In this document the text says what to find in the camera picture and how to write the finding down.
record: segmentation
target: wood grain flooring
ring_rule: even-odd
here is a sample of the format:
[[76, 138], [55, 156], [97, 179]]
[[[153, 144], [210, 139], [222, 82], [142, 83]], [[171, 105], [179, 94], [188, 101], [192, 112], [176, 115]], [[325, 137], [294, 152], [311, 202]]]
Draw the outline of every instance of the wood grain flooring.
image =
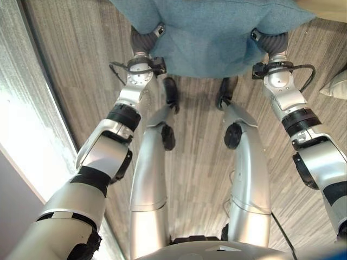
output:
[[[130, 24], [108, 1], [27, 0], [49, 72], [74, 138], [81, 146], [112, 108], [121, 85], [109, 61], [131, 57]], [[347, 24], [315, 19], [290, 33], [288, 54], [294, 64], [311, 63], [317, 76], [304, 91], [315, 113], [347, 149], [347, 102], [319, 94], [321, 87], [347, 62]], [[309, 71], [296, 71], [301, 86]], [[222, 113], [214, 107], [220, 80], [174, 77], [181, 92], [175, 116], [177, 146], [166, 155], [170, 233], [220, 236], [228, 219], [222, 204], [230, 194], [234, 152], [223, 145]], [[258, 121], [271, 180], [273, 212], [294, 246], [332, 243], [335, 234], [320, 192], [301, 181], [291, 156], [289, 138], [262, 94], [262, 82], [250, 71], [240, 76], [234, 100]], [[137, 155], [142, 130], [131, 144]], [[125, 178], [108, 189], [106, 217], [128, 256], [133, 160]], [[274, 221], [270, 247], [288, 251]]]

